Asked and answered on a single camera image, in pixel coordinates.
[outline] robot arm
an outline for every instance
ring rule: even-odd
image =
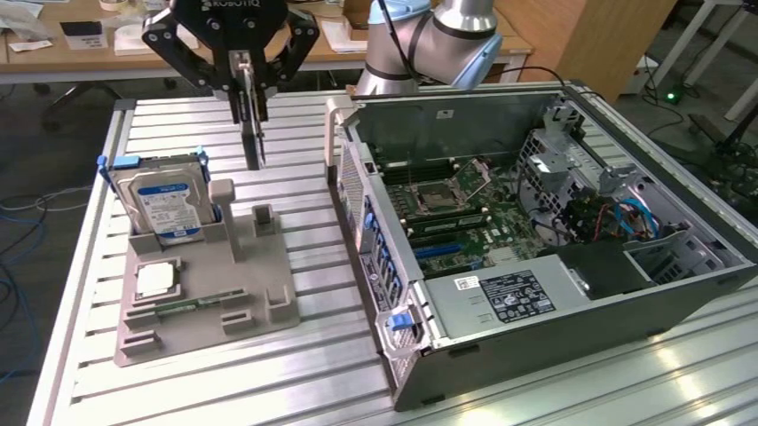
[[[387,15],[411,73],[387,31]],[[484,80],[500,50],[496,26],[492,0],[444,0],[433,11],[428,0],[373,0],[365,69],[356,94],[416,91],[413,71],[459,89],[473,89]]]
[[[289,40],[266,62],[265,46],[286,21]],[[209,64],[176,36],[181,24],[213,53]],[[246,168],[265,162],[260,122],[268,119],[266,98],[286,82],[312,45],[319,25],[312,15],[289,11],[284,0],[173,0],[168,9],[144,22],[141,39],[196,87],[225,93],[238,123]]]

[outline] open computer tower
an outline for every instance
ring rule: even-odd
[[[756,274],[750,225],[592,96],[352,99],[331,191],[397,411],[664,332]]]

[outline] wooden desk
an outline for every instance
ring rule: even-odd
[[[675,0],[495,0],[520,36],[533,45],[525,65],[581,80],[612,102],[633,74]],[[524,71],[521,81],[552,78]]]
[[[311,10],[317,20],[333,20],[341,16],[341,9],[324,4],[301,7]],[[64,40],[58,22],[74,20],[100,20],[113,16],[101,10],[97,0],[70,0],[66,4],[45,4],[40,19],[53,32],[53,46],[37,51],[6,53],[6,63],[0,62],[0,83],[50,83],[92,80],[120,80],[177,76],[157,55],[116,56],[112,50],[113,30],[108,31],[109,48],[72,51]],[[508,21],[499,15],[499,31],[504,35],[499,63],[516,67],[531,53],[531,46],[517,37]],[[284,45],[289,32],[277,32],[266,47],[266,55],[273,57]],[[5,43],[18,41],[16,35],[5,35]],[[209,50],[202,46],[194,50],[209,59]],[[325,36],[319,37],[300,70],[331,70],[363,68],[364,53],[336,53]]]

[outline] motherboard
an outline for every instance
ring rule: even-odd
[[[544,243],[511,193],[508,170],[487,157],[463,165],[448,160],[423,168],[384,168],[387,192],[427,279],[531,259],[541,251]]]

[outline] aluminum extrusion table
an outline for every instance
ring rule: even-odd
[[[236,209],[273,204],[303,323],[245,341],[116,367],[110,357],[129,224],[96,177],[28,424],[755,424],[754,285],[711,302],[645,342],[423,410],[393,412],[323,177],[323,103],[329,94],[272,99],[265,124],[269,169],[256,172],[244,170],[225,102],[121,104],[112,116],[106,155],[170,154],[201,145],[213,178],[236,182]]]

